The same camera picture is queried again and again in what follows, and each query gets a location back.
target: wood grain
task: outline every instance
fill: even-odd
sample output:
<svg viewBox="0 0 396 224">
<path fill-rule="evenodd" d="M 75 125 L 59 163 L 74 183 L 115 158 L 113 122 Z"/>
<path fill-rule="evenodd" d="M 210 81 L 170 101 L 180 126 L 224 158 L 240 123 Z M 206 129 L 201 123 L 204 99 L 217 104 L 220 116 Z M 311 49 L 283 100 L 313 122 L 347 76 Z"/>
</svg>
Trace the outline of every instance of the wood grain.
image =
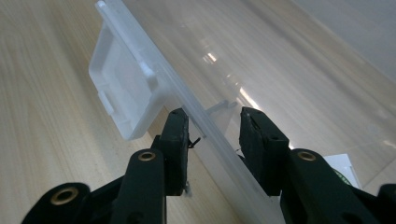
<svg viewBox="0 0 396 224">
<path fill-rule="evenodd" d="M 88 65 L 102 19 L 95 1 L 0 1 L 0 223 L 21 222 L 49 189 L 91 189 L 123 175 L 151 145 L 167 112 L 141 139 L 120 138 Z M 193 151 L 191 198 L 168 198 L 169 223 L 240 223 Z"/>
<path fill-rule="evenodd" d="M 123 2 L 205 108 L 239 102 L 235 150 L 255 106 L 294 147 L 347 153 L 370 193 L 396 182 L 396 84 L 291 1 Z"/>
</svg>

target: white plastic container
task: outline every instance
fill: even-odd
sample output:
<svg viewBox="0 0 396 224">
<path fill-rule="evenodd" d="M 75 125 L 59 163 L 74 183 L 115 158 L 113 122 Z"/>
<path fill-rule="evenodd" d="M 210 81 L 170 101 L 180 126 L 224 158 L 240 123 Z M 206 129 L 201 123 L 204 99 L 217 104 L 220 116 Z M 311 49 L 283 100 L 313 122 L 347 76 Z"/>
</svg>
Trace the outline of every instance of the white plastic container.
<svg viewBox="0 0 396 224">
<path fill-rule="evenodd" d="M 291 148 L 347 153 L 362 188 L 373 194 L 396 181 L 381 175 L 396 167 L 396 88 L 372 77 L 370 66 L 289 1 L 279 2 L 96 5 L 104 26 L 90 74 L 122 136 L 141 136 L 163 105 L 182 106 L 194 124 L 191 136 L 203 138 L 195 152 L 246 223 L 284 220 L 278 199 L 265 195 L 235 153 L 242 106 L 264 111 Z M 298 14 L 295 20 L 290 11 Z M 349 170 L 349 163 L 343 167 Z"/>
<path fill-rule="evenodd" d="M 195 124 L 191 135 L 204 137 L 198 156 L 239 216 L 247 223 L 283 223 L 277 198 L 264 194 L 224 137 L 236 103 L 224 99 L 204 109 L 121 1 L 99 1 L 96 7 L 104 25 L 90 75 L 121 135 L 136 139 L 162 106 L 182 106 Z"/>
</svg>

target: wooden table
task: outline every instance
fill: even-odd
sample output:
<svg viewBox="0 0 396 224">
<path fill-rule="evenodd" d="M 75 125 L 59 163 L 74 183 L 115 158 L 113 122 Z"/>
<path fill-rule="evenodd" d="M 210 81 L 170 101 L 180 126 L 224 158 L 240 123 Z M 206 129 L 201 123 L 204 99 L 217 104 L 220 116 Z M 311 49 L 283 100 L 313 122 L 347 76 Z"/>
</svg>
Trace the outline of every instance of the wooden table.
<svg viewBox="0 0 396 224">
<path fill-rule="evenodd" d="M 124 174 L 129 157 L 162 131 L 121 139 L 88 65 L 102 19 L 90 1 L 0 1 L 0 223 L 21 222 L 49 189 L 97 189 Z M 168 197 L 169 223 L 240 223 L 194 152 L 192 197 Z"/>
<path fill-rule="evenodd" d="M 1 223 L 64 182 L 97 189 L 121 176 L 162 130 L 165 110 L 124 141 L 101 105 L 88 75 L 102 23 L 94 2 L 0 0 Z M 396 182 L 395 83 L 291 1 L 128 2 L 205 107 L 255 105 L 294 147 L 348 153 L 363 189 Z M 208 80 L 227 74 L 243 90 L 211 94 Z M 237 149 L 235 127 L 226 134 Z M 169 223 L 241 223 L 193 151 L 189 167 L 193 197 L 168 198 Z"/>
</svg>

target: screw hole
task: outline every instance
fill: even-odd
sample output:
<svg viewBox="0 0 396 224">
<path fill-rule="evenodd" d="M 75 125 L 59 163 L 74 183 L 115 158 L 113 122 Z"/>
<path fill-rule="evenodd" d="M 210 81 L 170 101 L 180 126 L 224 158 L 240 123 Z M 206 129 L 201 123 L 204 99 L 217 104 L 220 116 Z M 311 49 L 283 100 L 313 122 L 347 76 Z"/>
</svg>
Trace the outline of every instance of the screw hole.
<svg viewBox="0 0 396 224">
<path fill-rule="evenodd" d="M 50 202 L 53 205 L 62 205 L 70 203 L 78 196 L 78 189 L 75 187 L 69 187 L 65 189 L 60 189 L 58 192 L 54 193 L 50 198 Z"/>
</svg>

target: white object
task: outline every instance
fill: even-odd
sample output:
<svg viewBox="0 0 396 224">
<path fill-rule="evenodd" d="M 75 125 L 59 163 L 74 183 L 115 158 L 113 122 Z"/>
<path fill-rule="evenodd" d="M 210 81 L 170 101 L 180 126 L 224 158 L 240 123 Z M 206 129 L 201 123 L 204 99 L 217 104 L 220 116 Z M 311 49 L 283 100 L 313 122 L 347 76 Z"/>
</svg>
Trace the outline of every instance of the white object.
<svg viewBox="0 0 396 224">
<path fill-rule="evenodd" d="M 143 135 L 164 104 L 182 106 L 195 124 L 191 135 L 204 136 L 196 153 L 238 215 L 246 223 L 284 223 L 277 198 L 266 196 L 210 117 L 216 113 L 203 108 L 128 8 L 118 0 L 99 1 L 96 7 L 104 25 L 90 75 L 122 136 Z M 221 106 L 222 113 L 233 105 Z"/>
<path fill-rule="evenodd" d="M 106 112 L 124 139 L 143 136 L 169 94 L 160 67 L 139 35 L 132 35 L 104 2 L 96 4 L 104 25 L 90 64 L 90 75 Z"/>
<path fill-rule="evenodd" d="M 353 187 L 361 189 L 361 183 L 356 177 L 355 170 L 347 154 L 326 156 L 323 158 L 334 170 L 340 172 Z"/>
</svg>

